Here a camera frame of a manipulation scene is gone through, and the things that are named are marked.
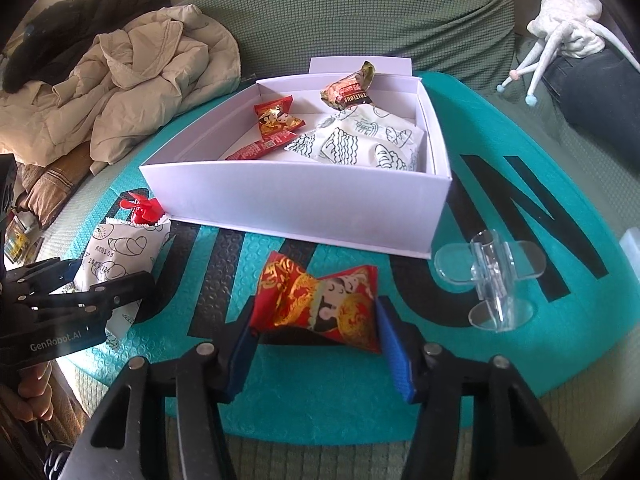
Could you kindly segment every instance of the human hand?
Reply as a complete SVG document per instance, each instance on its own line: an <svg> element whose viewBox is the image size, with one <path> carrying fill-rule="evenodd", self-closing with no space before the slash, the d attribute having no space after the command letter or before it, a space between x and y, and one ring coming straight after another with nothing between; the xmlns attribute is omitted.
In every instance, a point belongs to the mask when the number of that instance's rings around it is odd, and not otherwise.
<svg viewBox="0 0 640 480"><path fill-rule="evenodd" d="M24 368L20 370L20 377L17 394L0 384L0 399L4 405L15 418L23 422L31 422L37 418L51 420L51 362Z"/></svg>

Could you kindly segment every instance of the white paper bag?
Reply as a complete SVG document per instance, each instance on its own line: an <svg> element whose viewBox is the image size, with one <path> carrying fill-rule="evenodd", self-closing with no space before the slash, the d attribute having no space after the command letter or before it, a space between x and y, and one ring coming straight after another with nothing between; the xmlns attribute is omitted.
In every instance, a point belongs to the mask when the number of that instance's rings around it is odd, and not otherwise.
<svg viewBox="0 0 640 480"><path fill-rule="evenodd" d="M364 104L326 118L284 149L325 164L415 171L423 136L406 119Z"/></svg>
<svg viewBox="0 0 640 480"><path fill-rule="evenodd" d="M107 282L128 274L151 271L162 245L169 239L171 221L162 217L158 224L138 225L107 218L96 226L82 257L74 286L86 291L96 283ZM107 321L107 345L118 349L120 341L138 313L139 301L116 308Z"/></svg>

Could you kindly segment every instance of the black jacket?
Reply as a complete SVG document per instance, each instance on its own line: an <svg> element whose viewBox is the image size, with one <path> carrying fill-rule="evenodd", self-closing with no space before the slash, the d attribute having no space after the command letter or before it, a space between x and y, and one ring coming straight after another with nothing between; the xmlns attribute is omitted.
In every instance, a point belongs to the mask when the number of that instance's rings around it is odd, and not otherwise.
<svg viewBox="0 0 640 480"><path fill-rule="evenodd" d="M47 7L27 24L4 70L3 89L14 93L30 80L64 81L96 34L170 5L170 0L63 0Z"/></svg>

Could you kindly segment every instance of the white box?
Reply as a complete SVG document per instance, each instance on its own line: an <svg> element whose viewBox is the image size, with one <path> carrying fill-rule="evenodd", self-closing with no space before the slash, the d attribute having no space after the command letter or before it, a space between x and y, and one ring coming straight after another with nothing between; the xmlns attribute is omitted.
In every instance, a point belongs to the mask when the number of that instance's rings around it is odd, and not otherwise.
<svg viewBox="0 0 640 480"><path fill-rule="evenodd" d="M224 160L260 139L254 105L291 94L290 113L306 122L299 132L309 131L335 112L321 89L365 59L376 67L376 106L425 130L419 171L321 164L283 149ZM175 220L417 258L431 256L451 183L440 125L411 60L376 56L314 58L309 74L259 80L183 129L140 171Z"/></svg>

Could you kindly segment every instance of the turquoise bubble wrap mat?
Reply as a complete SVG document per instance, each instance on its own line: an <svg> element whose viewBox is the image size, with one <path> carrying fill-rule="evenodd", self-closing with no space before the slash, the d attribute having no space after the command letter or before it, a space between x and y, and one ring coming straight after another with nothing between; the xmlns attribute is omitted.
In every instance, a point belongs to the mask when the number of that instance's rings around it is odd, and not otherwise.
<svg viewBox="0 0 640 480"><path fill-rule="evenodd" d="M157 362L207 338L215 341L225 321L234 320L254 294L273 250L316 276L378 266L379 294L425 338L465 358L507 356L538 395L599 358L638 321L638 280L617 240L562 169L510 119L450 76L420 76L454 172L433 252L485 228L497 229L507 240L539 244L548 257L546 272L519 290L538 308L531 322L501 334L470 327L475 290L446 285L425 260L173 222L172 237L154 267L156 293L142 304L121 348L114 352L101 345L70 359L110 384L135 355ZM147 192L139 165L224 99L165 126L98 200L66 257L82 255L105 216L126 218L129 212L117 205L120 197L128 190ZM405 405L394 390L382 357L340 346L291 344L258 346L244 390L220 411L228 433L294 444L406 440L417 416L417 406ZM470 420L468 402L462 424Z"/></svg>

